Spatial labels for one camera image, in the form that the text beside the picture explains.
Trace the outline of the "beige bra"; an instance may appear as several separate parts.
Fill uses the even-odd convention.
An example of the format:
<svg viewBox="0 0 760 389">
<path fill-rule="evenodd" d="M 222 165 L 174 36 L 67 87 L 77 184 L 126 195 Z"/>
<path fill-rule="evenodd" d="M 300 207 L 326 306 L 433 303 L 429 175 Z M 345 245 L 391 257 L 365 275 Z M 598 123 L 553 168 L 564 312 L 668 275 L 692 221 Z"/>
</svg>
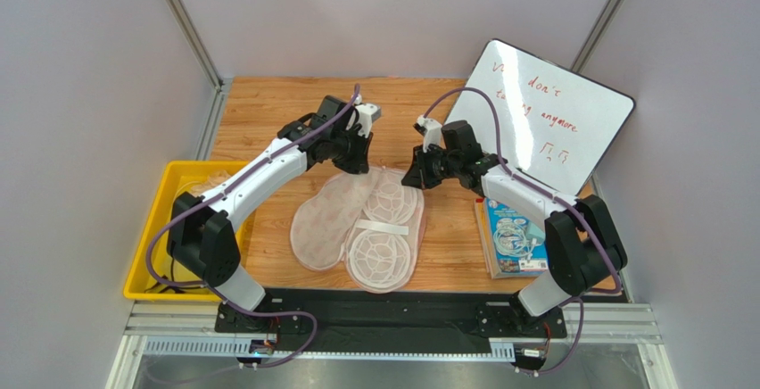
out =
<svg viewBox="0 0 760 389">
<path fill-rule="evenodd" d="M 211 190 L 227 182 L 231 175 L 226 170 L 212 172 L 203 182 L 196 182 L 188 188 L 188 192 L 196 197 L 202 196 L 207 190 Z"/>
</svg>

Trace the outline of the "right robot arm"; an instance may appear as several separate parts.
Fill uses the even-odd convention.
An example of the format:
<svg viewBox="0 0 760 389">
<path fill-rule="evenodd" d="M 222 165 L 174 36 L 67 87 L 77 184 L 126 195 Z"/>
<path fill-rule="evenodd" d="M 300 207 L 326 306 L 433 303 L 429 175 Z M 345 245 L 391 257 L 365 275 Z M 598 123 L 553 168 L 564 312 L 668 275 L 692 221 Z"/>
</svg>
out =
<svg viewBox="0 0 760 389">
<path fill-rule="evenodd" d="M 511 320 L 527 326 L 591 291 L 607 277 L 619 278 L 627 253 L 606 203 L 596 195 L 578 198 L 516 174 L 495 153 L 485 153 L 465 121 L 442 125 L 419 117 L 414 128 L 423 143 L 401 183 L 421 190 L 456 179 L 465 189 L 505 204 L 540 231 L 548 269 L 509 300 Z"/>
</svg>

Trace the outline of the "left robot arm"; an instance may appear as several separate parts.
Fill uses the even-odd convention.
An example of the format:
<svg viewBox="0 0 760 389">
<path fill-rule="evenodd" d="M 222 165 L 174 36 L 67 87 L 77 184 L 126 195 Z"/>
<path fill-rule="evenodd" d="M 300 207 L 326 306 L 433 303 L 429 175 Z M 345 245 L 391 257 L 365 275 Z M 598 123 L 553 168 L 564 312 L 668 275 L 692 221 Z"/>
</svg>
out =
<svg viewBox="0 0 760 389">
<path fill-rule="evenodd" d="M 284 125 L 258 157 L 198 196 L 181 194 L 161 234 L 167 253 L 220 299 L 254 312 L 266 291 L 244 268 L 236 234 L 278 189 L 313 166 L 330 161 L 345 173 L 368 173 L 372 127 L 381 108 L 327 95 L 315 112 Z"/>
</svg>

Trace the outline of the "floral mesh laundry bag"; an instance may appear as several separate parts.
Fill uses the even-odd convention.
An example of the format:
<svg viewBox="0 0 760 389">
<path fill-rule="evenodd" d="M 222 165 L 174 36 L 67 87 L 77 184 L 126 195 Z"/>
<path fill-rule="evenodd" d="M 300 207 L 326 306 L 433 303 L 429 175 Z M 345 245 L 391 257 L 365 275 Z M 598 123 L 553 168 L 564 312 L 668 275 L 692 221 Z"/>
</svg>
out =
<svg viewBox="0 0 760 389">
<path fill-rule="evenodd" d="M 404 186 L 400 170 L 372 167 L 367 174 L 331 177 L 293 217 L 290 245 L 305 268 L 344 264 L 351 280 L 387 294 L 412 279 L 425 233 L 425 198 Z"/>
</svg>

